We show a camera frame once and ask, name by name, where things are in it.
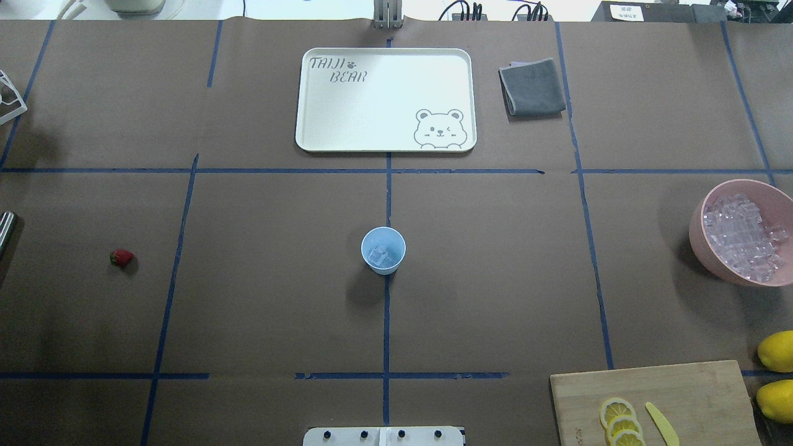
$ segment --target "tray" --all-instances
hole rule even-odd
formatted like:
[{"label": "tray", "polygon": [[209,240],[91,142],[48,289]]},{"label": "tray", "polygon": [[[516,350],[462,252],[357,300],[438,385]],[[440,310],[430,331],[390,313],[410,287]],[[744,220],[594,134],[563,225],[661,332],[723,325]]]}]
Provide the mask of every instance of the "tray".
[{"label": "tray", "polygon": [[471,58],[457,48],[310,49],[295,141],[307,152],[469,151]]}]

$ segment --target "yellow plastic knife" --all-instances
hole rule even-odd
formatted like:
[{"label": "yellow plastic knife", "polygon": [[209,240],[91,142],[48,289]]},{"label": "yellow plastic knife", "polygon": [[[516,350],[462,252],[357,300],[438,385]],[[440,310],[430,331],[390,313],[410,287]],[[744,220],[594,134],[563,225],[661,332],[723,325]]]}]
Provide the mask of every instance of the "yellow plastic knife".
[{"label": "yellow plastic knife", "polygon": [[647,413],[649,413],[656,427],[661,432],[661,436],[664,437],[666,446],[680,446],[680,438],[677,437],[675,429],[669,424],[669,420],[664,417],[664,414],[652,402],[646,403],[645,408],[647,408]]}]

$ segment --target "table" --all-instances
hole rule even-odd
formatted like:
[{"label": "table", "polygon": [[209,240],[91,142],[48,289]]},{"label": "table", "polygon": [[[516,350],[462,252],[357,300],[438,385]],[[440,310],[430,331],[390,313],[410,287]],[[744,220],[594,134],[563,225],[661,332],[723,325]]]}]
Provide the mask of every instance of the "table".
[{"label": "table", "polygon": [[[754,352],[791,327],[791,290],[716,279],[687,230],[721,181],[793,193],[793,49],[766,44],[790,25],[233,18],[0,35],[30,108],[0,128],[0,209],[20,217],[0,264],[9,444],[300,444],[337,425],[557,444],[554,373],[736,359],[750,394],[789,377]],[[388,45],[471,55],[477,146],[299,149],[303,53]],[[509,117],[497,68],[546,57],[568,109]],[[358,248],[379,225],[408,244],[386,279]],[[109,265],[116,248],[136,262]]]}]

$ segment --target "gray towel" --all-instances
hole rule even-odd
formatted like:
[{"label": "gray towel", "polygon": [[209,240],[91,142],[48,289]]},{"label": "gray towel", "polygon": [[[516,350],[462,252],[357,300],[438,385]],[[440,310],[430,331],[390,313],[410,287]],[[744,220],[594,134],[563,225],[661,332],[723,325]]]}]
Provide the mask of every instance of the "gray towel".
[{"label": "gray towel", "polygon": [[565,96],[553,59],[512,62],[498,69],[512,116],[542,116],[564,110]]}]

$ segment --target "black cable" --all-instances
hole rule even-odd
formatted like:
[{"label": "black cable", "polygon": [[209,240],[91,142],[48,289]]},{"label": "black cable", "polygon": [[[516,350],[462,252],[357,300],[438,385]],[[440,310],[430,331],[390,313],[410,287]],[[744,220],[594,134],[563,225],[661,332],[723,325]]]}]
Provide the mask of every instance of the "black cable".
[{"label": "black cable", "polygon": [[510,21],[515,21],[515,17],[518,17],[518,13],[523,8],[529,9],[529,12],[526,13],[526,19],[528,20],[529,16],[531,15],[531,5],[529,5],[528,3],[523,3],[521,6],[518,6],[518,9],[515,10],[514,14],[512,14],[512,19]]},{"label": "black cable", "polygon": [[[527,2],[526,0],[518,0],[519,2],[526,3],[529,5],[534,5],[534,11],[536,15],[532,15],[531,8],[529,8],[529,13],[526,15],[527,21],[548,21],[548,17],[550,17],[550,13],[548,12],[548,8],[542,4],[542,2]],[[515,20],[517,17],[518,12],[515,12],[515,16],[512,17],[512,20]]]},{"label": "black cable", "polygon": [[455,4],[460,4],[460,20],[465,20],[466,14],[471,14],[471,5],[468,4],[465,0],[454,0],[451,4],[449,4],[446,9],[443,10],[441,13],[441,17],[438,17],[438,21],[443,20],[443,14],[448,13],[452,6]]},{"label": "black cable", "polygon": [[534,7],[534,13],[531,15],[531,21],[537,21],[540,11],[542,11],[542,3],[537,2],[537,6]]}]

